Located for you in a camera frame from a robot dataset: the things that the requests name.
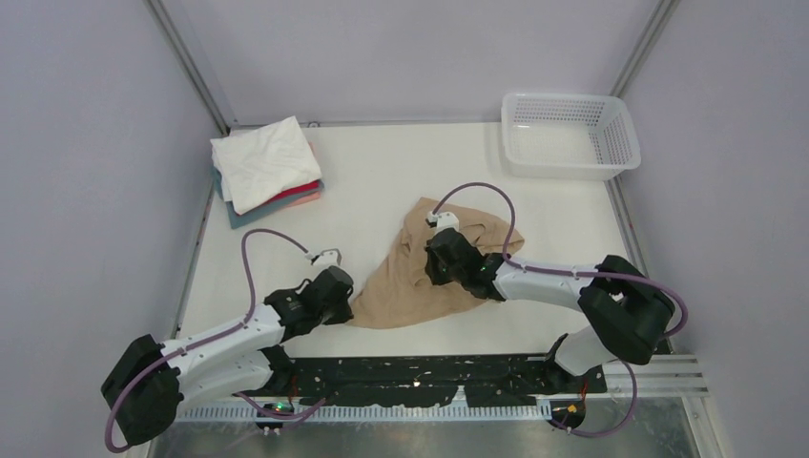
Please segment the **beige t shirt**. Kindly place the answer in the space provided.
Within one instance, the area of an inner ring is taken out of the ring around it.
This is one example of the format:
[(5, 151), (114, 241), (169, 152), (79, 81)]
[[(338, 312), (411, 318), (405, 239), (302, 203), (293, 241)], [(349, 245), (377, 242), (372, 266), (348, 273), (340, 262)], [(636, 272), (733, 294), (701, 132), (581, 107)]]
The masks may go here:
[[(456, 282), (433, 285), (425, 272), (425, 246), (434, 231), (425, 217), (437, 203), (435, 199), (422, 197), (405, 215), (388, 255), (353, 299), (353, 320), (347, 325), (399, 328), (463, 313), (486, 302), (473, 297)], [(461, 233), (482, 253), (501, 252), (509, 228), (506, 220), (453, 204), (444, 204), (441, 210), (459, 218)]]

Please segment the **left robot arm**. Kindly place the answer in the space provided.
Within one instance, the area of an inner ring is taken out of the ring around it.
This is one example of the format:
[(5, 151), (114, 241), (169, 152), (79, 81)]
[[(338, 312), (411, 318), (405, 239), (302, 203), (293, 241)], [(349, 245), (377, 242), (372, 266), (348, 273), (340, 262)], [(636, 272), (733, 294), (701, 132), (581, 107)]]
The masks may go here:
[(133, 340), (100, 391), (111, 413), (105, 442), (113, 452), (147, 443), (184, 411), (263, 388), (284, 393), (293, 371), (281, 344), (321, 325), (352, 319), (352, 278), (338, 266), (297, 288), (271, 293), (247, 317), (185, 339)]

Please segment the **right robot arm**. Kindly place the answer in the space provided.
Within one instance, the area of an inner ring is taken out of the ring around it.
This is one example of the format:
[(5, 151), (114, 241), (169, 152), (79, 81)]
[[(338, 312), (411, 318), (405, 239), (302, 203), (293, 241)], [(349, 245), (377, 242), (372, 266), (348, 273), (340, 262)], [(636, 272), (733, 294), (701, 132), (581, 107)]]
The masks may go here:
[(615, 255), (574, 272), (484, 254), (455, 229), (436, 233), (425, 251), (425, 272), (435, 285), (455, 282), (480, 300), (542, 302), (586, 317), (587, 326), (559, 337), (540, 363), (542, 394), (569, 391), (588, 371), (615, 360), (647, 364), (674, 316), (673, 301)]

